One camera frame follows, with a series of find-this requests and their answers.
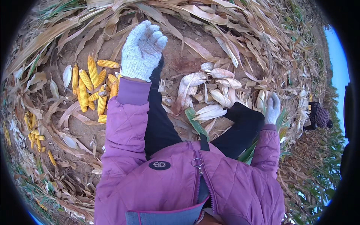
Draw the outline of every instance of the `round jacket patch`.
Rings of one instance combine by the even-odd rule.
[[[167,170],[170,168],[170,163],[165,161],[155,161],[149,163],[149,167],[154,170]]]

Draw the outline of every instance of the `black pants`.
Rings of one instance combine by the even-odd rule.
[[[310,125],[304,127],[303,128],[304,130],[315,130],[316,129],[315,115],[316,115],[316,111],[318,109],[318,104],[316,104],[316,103],[318,103],[318,102],[309,102],[309,105],[311,105],[311,110],[308,110],[308,111],[310,111],[310,114],[308,114],[310,117]]]
[[[161,106],[162,97],[158,88],[163,64],[162,58],[150,77],[152,81],[148,97],[150,109],[144,138],[147,159],[155,152],[182,141]],[[231,109],[228,109],[225,117],[232,120],[234,125],[211,143],[225,156],[236,159],[240,153],[252,145],[254,138],[264,126],[264,116],[262,113],[236,102]]]

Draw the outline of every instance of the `woman harvesting corn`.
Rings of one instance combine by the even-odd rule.
[[[166,43],[159,27],[144,21],[123,47],[119,92],[108,102],[95,224],[280,224],[279,98],[268,99],[265,118],[236,103],[225,115],[235,122],[225,134],[211,143],[203,135],[182,142],[158,92]],[[256,135],[250,166],[238,162]]]

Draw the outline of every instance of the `zipper pull ring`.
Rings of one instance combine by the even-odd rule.
[[[196,165],[195,160],[201,160],[200,165]],[[202,159],[200,159],[200,158],[195,158],[195,159],[193,159],[193,160],[191,161],[191,165],[194,166],[194,167],[197,167],[197,168],[199,169],[199,174],[200,174],[200,175],[201,175],[201,174],[204,174],[203,169],[201,169],[201,166],[204,165],[204,161],[203,161]]]

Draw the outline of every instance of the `white knit glove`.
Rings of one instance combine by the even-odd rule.
[[[276,93],[271,93],[267,99],[267,109],[265,115],[265,124],[276,124],[280,115],[280,99]]]
[[[122,48],[121,75],[150,82],[166,43],[167,37],[162,35],[158,25],[151,25],[148,20],[137,25]]]

